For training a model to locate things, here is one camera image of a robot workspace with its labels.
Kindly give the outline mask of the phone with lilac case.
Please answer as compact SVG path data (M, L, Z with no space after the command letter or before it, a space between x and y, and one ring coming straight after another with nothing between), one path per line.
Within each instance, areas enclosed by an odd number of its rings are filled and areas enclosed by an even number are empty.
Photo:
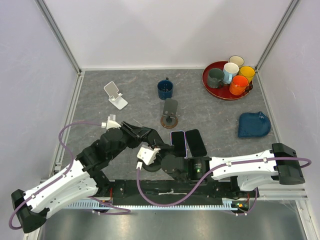
M174 147L174 153L177 157L187 157L188 151L186 144L186 135L183 130L170 132L170 144Z

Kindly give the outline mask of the black phone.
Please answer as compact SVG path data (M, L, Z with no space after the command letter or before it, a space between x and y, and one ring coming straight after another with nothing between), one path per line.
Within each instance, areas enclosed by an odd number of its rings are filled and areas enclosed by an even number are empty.
M198 129L186 131L185 136L193 157L205 157L207 155L205 144Z

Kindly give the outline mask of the black round base stand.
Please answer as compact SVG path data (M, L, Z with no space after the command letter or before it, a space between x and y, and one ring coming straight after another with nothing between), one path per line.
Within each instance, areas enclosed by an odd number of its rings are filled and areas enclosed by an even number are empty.
M142 167L144 170L146 170L147 172L157 172L161 169L161 164L159 162L153 162L150 165L146 165L145 163L142 164Z

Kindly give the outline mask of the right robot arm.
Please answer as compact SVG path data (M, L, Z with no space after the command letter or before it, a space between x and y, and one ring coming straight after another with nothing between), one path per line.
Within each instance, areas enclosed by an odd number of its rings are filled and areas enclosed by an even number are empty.
M183 183L235 177L236 180L229 184L229 191L235 197L273 181L281 185L305 183L296 151L282 143L274 143L271 149L262 152L235 157L183 158L169 154L160 166L167 175Z

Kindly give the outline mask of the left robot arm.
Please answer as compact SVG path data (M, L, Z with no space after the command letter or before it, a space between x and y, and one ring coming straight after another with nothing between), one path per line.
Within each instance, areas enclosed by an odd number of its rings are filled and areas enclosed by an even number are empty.
M110 191L110 181L102 172L126 148L140 147L143 154L138 157L138 166L151 166L156 172L160 168L161 157L171 146L164 143L155 129L138 127L126 122L121 124L107 120L100 126L106 130L100 138L72 156L70 164L57 174L29 190L15 190L11 194L14 208L13 217L17 217L20 226L12 230L22 230L25 234L39 229L48 218L65 206L82 198L98 195L106 196Z

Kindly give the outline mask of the round wooden base stand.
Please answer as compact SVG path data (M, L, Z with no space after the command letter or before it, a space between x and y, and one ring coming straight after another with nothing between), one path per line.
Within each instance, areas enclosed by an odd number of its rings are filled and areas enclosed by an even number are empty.
M177 117L178 101L172 98L167 98L164 102L161 125L166 129L173 129L178 124Z

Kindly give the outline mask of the white folding phone stand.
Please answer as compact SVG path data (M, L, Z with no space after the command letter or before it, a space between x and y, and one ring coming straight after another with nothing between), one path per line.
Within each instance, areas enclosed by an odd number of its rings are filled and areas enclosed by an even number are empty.
M120 93L118 87L113 81L110 81L103 89L108 95L109 102L118 110L122 110L128 105L128 102L122 97L123 94Z

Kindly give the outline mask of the black base bar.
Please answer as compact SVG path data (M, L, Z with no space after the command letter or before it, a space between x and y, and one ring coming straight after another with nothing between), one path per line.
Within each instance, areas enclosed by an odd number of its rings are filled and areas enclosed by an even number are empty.
M195 183L182 183L174 180L140 180L140 187L144 195L158 204L171 204L185 197L195 187ZM115 205L122 206L149 206L139 193L135 180L115 180L110 183L109 193ZM241 191L232 181L219 182L204 181L180 205L221 205L222 199L254 199L255 191Z

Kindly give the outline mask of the dark blue mug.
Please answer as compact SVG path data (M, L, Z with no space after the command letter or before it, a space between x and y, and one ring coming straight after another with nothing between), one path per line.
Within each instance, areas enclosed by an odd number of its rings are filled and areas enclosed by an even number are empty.
M168 77L166 77L165 79L159 81L157 84L158 97L161 100L172 98L173 89L174 89L173 83L169 80Z

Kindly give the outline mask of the red round tray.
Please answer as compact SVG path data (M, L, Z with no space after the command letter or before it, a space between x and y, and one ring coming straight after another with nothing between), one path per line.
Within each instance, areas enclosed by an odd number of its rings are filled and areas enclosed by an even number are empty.
M223 70L224 65L227 64L228 61L217 61L217 62L213 62L210 65L208 65L202 73L202 83L205 87L205 89L214 97L221 99L221 100L226 100L226 101L235 101L238 99L241 99L243 97L245 97L246 95L249 94L249 92L253 89L253 81L251 81L249 83L249 86L245 89L245 91L240 94L240 95L233 95L230 93L229 91L229 85L224 85L222 87L219 88L211 88L208 86L207 84L207 80L208 80L208 75L209 75L209 71L211 69L217 68L220 70Z

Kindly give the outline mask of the blue leaf-shaped dish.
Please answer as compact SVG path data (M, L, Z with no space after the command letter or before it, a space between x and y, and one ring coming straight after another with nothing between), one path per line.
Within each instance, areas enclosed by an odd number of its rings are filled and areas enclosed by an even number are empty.
M238 120L239 138L265 137L271 130L271 121L262 111L242 113Z

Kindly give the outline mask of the grey mug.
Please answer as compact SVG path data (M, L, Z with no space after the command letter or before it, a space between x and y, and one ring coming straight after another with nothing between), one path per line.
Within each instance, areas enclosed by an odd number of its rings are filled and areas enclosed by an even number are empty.
M207 76L207 85L213 89L220 89L223 87L223 79L224 79L224 72L219 68L212 68L208 72Z

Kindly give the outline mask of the orange mug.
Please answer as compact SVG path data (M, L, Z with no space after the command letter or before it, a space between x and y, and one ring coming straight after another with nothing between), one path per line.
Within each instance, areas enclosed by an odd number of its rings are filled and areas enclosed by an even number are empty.
M251 82L242 75L236 75L229 86L229 91L232 95L240 96L245 92L249 92L253 88Z

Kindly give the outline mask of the light blue mug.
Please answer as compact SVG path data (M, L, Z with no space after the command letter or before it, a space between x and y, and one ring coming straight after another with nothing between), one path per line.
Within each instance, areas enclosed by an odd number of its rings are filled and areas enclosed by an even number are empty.
M223 83L228 85L231 83L233 77L235 77L239 72L239 67L233 62L228 62L223 66Z

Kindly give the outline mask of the yellow mug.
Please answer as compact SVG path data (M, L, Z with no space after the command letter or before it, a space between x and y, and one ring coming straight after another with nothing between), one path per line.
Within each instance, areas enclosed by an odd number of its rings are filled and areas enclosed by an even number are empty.
M239 69L238 75L247 78L248 82L251 83L256 75L256 70L250 66L242 66Z

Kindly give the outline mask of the cream mug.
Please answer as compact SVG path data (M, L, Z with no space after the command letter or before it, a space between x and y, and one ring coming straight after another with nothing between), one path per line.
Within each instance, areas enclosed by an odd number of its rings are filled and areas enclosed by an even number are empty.
M229 63L236 64L239 68L241 68L245 64L245 60L238 55L233 55L228 59Z

